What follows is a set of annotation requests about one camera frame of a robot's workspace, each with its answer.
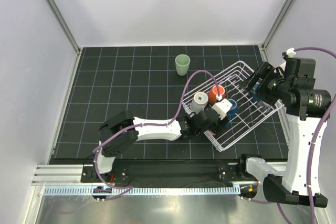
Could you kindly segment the orange mug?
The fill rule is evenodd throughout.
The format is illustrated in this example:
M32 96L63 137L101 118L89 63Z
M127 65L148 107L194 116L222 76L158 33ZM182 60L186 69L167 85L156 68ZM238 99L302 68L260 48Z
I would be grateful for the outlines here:
M226 94L225 88L222 85L218 86L219 89L217 89L217 86L214 85L208 92L208 101L211 103L216 103L218 101L221 101Z

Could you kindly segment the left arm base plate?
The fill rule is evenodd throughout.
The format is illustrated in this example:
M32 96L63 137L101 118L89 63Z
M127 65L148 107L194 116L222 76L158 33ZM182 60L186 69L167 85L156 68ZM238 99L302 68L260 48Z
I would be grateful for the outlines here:
M107 183L116 183L120 185L126 185L129 183L127 170L125 168L116 169L113 168L112 171L101 174L101 177ZM82 183L100 183L98 175L96 174L96 170L93 166L84 166L82 169L81 179Z

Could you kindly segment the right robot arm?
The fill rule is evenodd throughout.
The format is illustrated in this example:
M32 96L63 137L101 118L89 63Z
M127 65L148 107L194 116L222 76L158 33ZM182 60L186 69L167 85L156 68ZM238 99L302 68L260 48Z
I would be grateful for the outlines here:
M327 197L320 193L318 168L332 99L329 91L314 88L315 66L315 60L305 58L287 58L283 68L264 61L239 84L266 104L281 101L286 108L290 134L285 172L257 155L243 154L236 165L240 179L254 177L262 182L269 202L318 208L328 205Z

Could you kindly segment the blue mug cream inside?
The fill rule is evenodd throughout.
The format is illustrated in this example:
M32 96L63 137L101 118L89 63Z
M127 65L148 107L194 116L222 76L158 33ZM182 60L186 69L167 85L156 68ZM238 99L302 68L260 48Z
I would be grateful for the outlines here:
M232 104L232 107L230 108L230 110L227 113L228 122L225 125L225 127L229 127L230 121L236 116L236 114L238 112L238 104L237 104L237 102L235 100L233 100L233 99L229 99L228 101Z

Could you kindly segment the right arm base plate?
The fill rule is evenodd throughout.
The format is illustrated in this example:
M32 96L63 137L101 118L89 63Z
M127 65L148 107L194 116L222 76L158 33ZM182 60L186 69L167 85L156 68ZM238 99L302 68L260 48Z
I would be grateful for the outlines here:
M236 164L220 164L218 166L219 180L225 183L240 181L236 172Z

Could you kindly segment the clear faceted glass cup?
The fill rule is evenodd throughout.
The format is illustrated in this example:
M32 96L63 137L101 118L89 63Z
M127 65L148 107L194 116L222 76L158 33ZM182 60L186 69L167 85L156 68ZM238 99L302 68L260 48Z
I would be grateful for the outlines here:
M261 112L261 113L268 113L271 109L271 105L267 104L266 102L260 100L257 102L257 109Z

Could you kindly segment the dark blue cup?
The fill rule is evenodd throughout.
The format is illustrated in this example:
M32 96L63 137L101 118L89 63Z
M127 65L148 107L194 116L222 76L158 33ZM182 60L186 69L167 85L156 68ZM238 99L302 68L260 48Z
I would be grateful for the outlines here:
M257 82L248 93L249 97L251 98L251 100L253 102L259 102L260 101L260 98L257 97L257 95L256 95L256 89L258 88L258 86L259 86L259 82Z

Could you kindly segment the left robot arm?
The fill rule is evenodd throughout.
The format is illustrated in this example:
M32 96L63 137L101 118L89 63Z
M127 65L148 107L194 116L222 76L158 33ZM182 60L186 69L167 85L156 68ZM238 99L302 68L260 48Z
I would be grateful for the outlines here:
M148 120L124 111L99 127L99 146L94 149L93 177L106 182L111 176L115 158L135 142L145 140L190 140L206 131L216 133L228 122L228 111L207 106L199 113L178 116L174 120Z

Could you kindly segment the pale green tumbler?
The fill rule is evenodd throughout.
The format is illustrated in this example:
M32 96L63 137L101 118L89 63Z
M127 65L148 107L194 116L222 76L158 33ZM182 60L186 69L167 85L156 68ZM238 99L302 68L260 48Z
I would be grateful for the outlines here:
M184 76L187 74L190 62L191 60L188 55L180 54L175 57L176 72L179 76Z

